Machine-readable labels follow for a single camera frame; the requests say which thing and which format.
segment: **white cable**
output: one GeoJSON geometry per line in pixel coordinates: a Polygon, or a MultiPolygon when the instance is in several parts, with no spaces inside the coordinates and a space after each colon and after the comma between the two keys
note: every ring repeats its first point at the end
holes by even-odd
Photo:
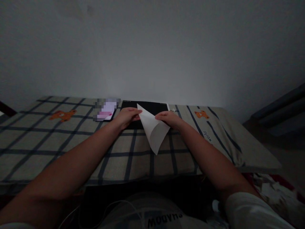
{"type": "Polygon", "coordinates": [[[130,203],[129,201],[127,201],[127,200],[118,200],[118,201],[115,201],[115,202],[112,202],[111,204],[109,204],[109,205],[106,207],[105,211],[104,211],[104,215],[103,215],[103,217],[102,217],[102,220],[101,220],[98,224],[96,224],[94,227],[92,227],[92,228],[83,228],[83,227],[80,225],[80,223],[79,223],[79,218],[78,218],[78,226],[79,226],[81,229],[94,229],[94,228],[96,228],[97,226],[99,226],[99,225],[103,222],[104,217],[105,217],[105,214],[106,214],[106,210],[108,209],[108,207],[109,207],[110,205],[112,205],[112,204],[119,203],[119,202],[126,202],[126,203],[130,204],[130,205],[132,206],[132,208],[135,210],[135,212],[137,213],[137,215],[139,216],[139,218],[140,218],[140,220],[141,220],[141,223],[142,223],[142,228],[143,228],[143,229],[146,229],[146,228],[145,228],[145,218],[142,218],[142,217],[140,216],[140,214],[137,212],[137,209],[134,207],[134,205],[133,205],[132,203],[130,203]]]}
{"type": "Polygon", "coordinates": [[[61,228],[61,226],[63,225],[63,223],[66,221],[66,219],[67,219],[73,212],[75,212],[75,210],[78,209],[78,207],[79,207],[79,206],[77,206],[73,211],[70,212],[69,215],[67,215],[67,217],[66,217],[66,218],[61,222],[61,224],[59,225],[58,229],[61,228]]]}

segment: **black folder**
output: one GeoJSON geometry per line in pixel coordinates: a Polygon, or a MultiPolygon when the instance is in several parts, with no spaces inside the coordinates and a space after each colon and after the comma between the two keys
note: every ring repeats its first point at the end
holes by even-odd
{"type": "MultiPolygon", "coordinates": [[[[168,111],[167,104],[166,103],[155,103],[155,102],[143,102],[143,101],[130,101],[130,100],[123,100],[122,107],[137,107],[137,104],[139,104],[141,107],[143,107],[145,110],[150,112],[153,115],[156,115],[162,111],[168,111]]],[[[126,129],[144,129],[143,125],[141,123],[141,120],[132,122],[126,129]]]]}

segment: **white shirt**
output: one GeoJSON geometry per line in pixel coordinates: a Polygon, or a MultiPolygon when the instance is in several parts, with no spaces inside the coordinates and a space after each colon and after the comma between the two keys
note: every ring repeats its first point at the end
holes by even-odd
{"type": "MultiPolygon", "coordinates": [[[[128,204],[115,207],[105,218],[99,229],[108,228],[210,228],[205,222],[184,215],[170,200],[161,198],[140,198],[136,207],[137,213],[144,216],[143,221],[136,211],[128,204]]],[[[234,193],[226,201],[225,211],[231,228],[293,228],[289,223],[276,214],[262,199],[245,192],[234,193]]],[[[10,223],[0,226],[0,229],[34,229],[28,224],[10,223]]]]}

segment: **folded paper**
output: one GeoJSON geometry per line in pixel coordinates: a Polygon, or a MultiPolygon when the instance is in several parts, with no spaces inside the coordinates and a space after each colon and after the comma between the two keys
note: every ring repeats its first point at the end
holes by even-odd
{"type": "Polygon", "coordinates": [[[140,120],[144,127],[145,134],[147,136],[150,148],[158,155],[158,151],[161,143],[163,142],[165,135],[170,127],[160,120],[156,120],[155,116],[137,104],[138,109],[143,112],[139,114],[140,120]]]}

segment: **cartoon bear print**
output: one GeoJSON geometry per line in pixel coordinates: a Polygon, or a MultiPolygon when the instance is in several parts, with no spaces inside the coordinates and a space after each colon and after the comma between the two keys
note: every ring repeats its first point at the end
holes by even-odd
{"type": "Polygon", "coordinates": [[[72,110],[69,112],[63,112],[63,111],[56,111],[50,118],[49,120],[53,120],[56,118],[61,118],[61,122],[66,122],[69,121],[72,115],[76,113],[76,110],[72,110]]]}
{"type": "Polygon", "coordinates": [[[197,115],[198,118],[201,118],[201,117],[205,117],[206,119],[209,119],[209,118],[210,118],[210,117],[206,114],[205,111],[201,111],[201,112],[195,111],[195,114],[197,115]]]}

